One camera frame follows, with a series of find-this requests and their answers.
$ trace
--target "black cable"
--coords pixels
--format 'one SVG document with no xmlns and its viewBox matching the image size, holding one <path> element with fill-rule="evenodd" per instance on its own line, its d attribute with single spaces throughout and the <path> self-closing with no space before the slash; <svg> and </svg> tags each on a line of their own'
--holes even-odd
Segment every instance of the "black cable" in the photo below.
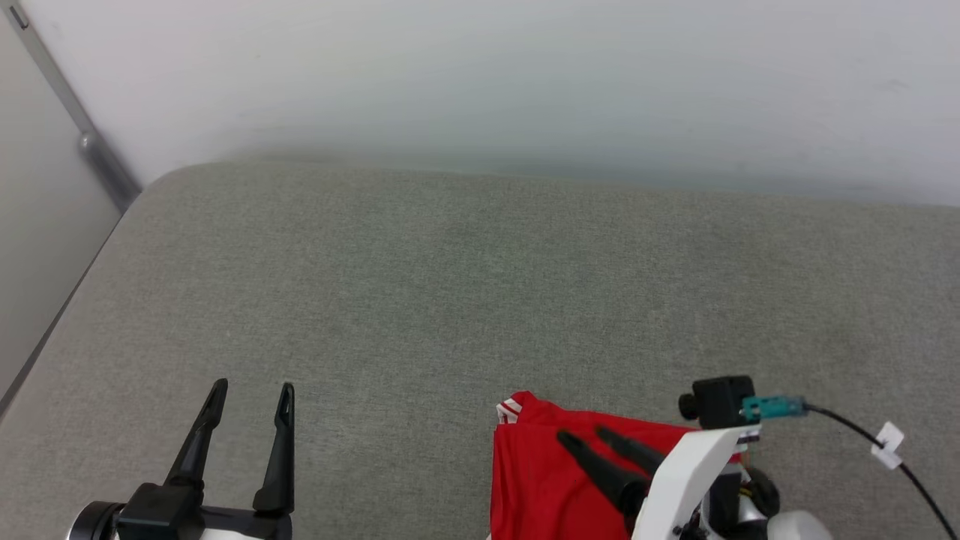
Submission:
<svg viewBox="0 0 960 540">
<path fill-rule="evenodd" d="M 857 424 L 854 424 L 850 420 L 847 420 L 843 416 L 840 416 L 839 414 L 833 412 L 828 408 L 822 408 L 822 407 L 811 405 L 811 404 L 804 404 L 804 409 L 809 410 L 811 412 L 816 412 L 818 414 L 823 414 L 824 416 L 832 418 L 833 420 L 836 420 L 837 422 L 843 424 L 844 426 L 850 428 L 851 430 L 856 431 L 857 433 L 862 435 L 863 438 L 874 443 L 878 447 L 883 448 L 884 446 L 880 444 L 880 441 L 876 440 L 876 438 L 873 435 L 870 435 L 869 432 L 867 432 Z M 903 471 L 903 473 L 906 475 L 907 478 L 910 479 L 911 482 L 913 482 L 914 487 L 916 487 L 917 491 L 920 492 L 920 495 L 924 498 L 924 501 L 926 501 L 926 503 L 930 506 L 930 509 L 933 510 L 933 513 L 937 515 L 937 519 L 940 520 L 940 524 L 944 526 L 944 530 L 947 531 L 947 536 L 950 537 L 950 540 L 957 540 L 957 533 L 953 531 L 953 527 L 951 527 L 950 523 L 947 522 L 947 517 L 944 516 L 944 513 L 942 511 L 940 511 L 940 506 L 937 506 L 937 504 L 933 501 L 933 498 L 930 497 L 930 494 L 929 492 L 926 491 L 926 488 L 924 487 L 924 485 L 920 483 L 920 481 L 917 479 L 916 476 L 914 476 L 913 471 L 911 471 L 910 468 L 906 466 L 906 463 L 903 463 L 903 462 L 900 463 L 900 467 L 898 468 L 901 471 Z"/>
</svg>

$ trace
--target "red shirt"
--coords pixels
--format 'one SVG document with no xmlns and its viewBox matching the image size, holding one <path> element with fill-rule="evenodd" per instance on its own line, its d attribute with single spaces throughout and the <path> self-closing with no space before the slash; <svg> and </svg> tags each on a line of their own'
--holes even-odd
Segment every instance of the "red shirt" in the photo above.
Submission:
<svg viewBox="0 0 960 540">
<path fill-rule="evenodd" d="M 690 428 L 564 410 L 517 392 L 497 407 L 493 433 L 492 540 L 627 540 L 623 516 L 557 441 L 567 430 L 617 465 L 639 471 L 602 443 L 598 425 L 669 454 Z"/>
</svg>

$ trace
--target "gray sofa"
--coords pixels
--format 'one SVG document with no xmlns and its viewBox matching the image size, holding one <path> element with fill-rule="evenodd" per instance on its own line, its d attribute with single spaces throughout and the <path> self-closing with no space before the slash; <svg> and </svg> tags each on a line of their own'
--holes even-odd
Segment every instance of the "gray sofa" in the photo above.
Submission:
<svg viewBox="0 0 960 540">
<path fill-rule="evenodd" d="M 300 538 L 488 533 L 493 406 L 681 422 L 749 374 L 879 430 L 960 519 L 960 210 L 531 178 L 190 167 L 123 217 L 0 423 L 0 527 L 57 538 L 164 478 L 230 390 L 208 504 L 248 507 L 298 391 Z M 936 538 L 913 487 L 824 418 L 755 460 L 837 538 Z"/>
</svg>

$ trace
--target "white wall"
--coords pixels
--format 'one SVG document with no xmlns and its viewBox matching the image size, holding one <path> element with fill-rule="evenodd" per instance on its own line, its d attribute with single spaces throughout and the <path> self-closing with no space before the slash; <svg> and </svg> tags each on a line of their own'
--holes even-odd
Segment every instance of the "white wall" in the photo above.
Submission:
<svg viewBox="0 0 960 540">
<path fill-rule="evenodd" d="M 237 157 L 960 205 L 956 0 L 22 0 L 142 183 Z"/>
<path fill-rule="evenodd" d="M 15 32 L 0 15 L 0 397 L 120 216 Z"/>
</svg>

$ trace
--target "white label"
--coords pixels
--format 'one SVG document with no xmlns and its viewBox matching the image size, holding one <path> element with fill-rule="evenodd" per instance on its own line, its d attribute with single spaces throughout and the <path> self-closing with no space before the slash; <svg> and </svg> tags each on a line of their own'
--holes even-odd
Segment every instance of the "white label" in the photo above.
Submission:
<svg viewBox="0 0 960 540">
<path fill-rule="evenodd" d="M 873 445 L 870 449 L 871 454 L 875 455 L 876 458 L 891 471 L 900 467 L 903 460 L 900 459 L 900 456 L 897 455 L 895 450 L 900 443 L 903 442 L 903 431 L 898 430 L 897 426 L 887 422 L 883 425 L 880 433 L 877 434 L 876 440 L 883 443 L 883 448 Z"/>
</svg>

